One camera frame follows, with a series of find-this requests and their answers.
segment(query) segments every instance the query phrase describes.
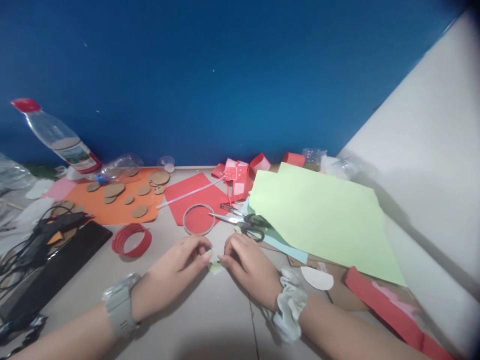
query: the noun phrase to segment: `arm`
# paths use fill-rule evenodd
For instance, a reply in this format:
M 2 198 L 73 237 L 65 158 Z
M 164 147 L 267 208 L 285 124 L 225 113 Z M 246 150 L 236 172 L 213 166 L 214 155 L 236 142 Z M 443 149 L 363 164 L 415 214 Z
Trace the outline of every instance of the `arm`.
M 175 300 L 207 266 L 212 252 L 205 247 L 211 246 L 206 237 L 194 235 L 170 248 L 133 287 L 133 320 L 139 323 Z M 187 265 L 197 253 L 201 255 Z M 107 309 L 100 303 L 12 359 L 100 359 L 116 342 Z
M 240 262 L 232 257 L 234 253 Z M 280 275 L 255 241 L 233 234 L 225 243 L 220 261 L 260 304 L 278 311 L 277 296 L 283 290 Z M 299 324 L 302 332 L 335 360 L 428 359 L 396 337 L 312 293 L 308 294 Z

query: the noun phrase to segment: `hand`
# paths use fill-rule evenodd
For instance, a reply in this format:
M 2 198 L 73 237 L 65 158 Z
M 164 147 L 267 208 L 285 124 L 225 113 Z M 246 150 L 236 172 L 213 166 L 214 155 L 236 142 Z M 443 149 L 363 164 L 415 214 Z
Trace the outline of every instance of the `hand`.
M 205 236 L 191 235 L 172 246 L 131 291 L 131 314 L 135 322 L 165 309 L 208 265 L 212 244 Z
M 233 252 L 240 263 L 232 257 Z M 260 304 L 273 312 L 279 309 L 277 296 L 283 290 L 280 274 L 254 240 L 243 234 L 231 235 L 225 243 L 225 255 L 219 259 Z

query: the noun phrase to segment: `scissors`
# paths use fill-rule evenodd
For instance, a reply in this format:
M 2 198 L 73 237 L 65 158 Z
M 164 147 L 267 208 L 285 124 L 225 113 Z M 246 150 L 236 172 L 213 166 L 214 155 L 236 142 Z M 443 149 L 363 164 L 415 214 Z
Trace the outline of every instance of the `scissors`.
M 265 238 L 264 231 L 259 228 L 270 227 L 270 224 L 267 220 L 260 215 L 255 215 L 254 213 L 249 215 L 241 214 L 240 218 L 220 215 L 212 212 L 210 215 L 227 223 L 238 225 L 242 234 L 247 235 L 250 239 L 255 240 L 257 243 L 260 243 Z

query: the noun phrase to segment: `bottle label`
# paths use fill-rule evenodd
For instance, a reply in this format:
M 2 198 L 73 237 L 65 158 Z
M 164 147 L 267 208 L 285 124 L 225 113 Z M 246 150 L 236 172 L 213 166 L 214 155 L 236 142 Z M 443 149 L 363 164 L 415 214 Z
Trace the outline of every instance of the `bottle label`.
M 83 142 L 53 151 L 82 174 L 91 173 L 101 166 L 100 161 Z

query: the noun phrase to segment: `white wall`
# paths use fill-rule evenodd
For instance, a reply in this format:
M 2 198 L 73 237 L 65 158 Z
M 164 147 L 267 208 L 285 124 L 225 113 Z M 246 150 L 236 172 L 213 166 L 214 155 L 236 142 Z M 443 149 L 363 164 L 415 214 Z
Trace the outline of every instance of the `white wall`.
M 365 171 L 356 181 L 374 188 L 385 213 L 420 245 L 418 251 L 446 271 L 415 253 L 411 261 L 418 281 L 412 274 L 406 278 L 462 350 L 467 348 L 464 335 L 475 330 L 460 307 L 468 304 L 480 314 L 471 301 L 480 298 L 477 30 L 473 14 L 464 13 L 339 154 L 360 158 Z M 460 285 L 450 287 L 458 301 L 446 296 L 448 288 L 423 286 L 443 281 L 445 274 Z

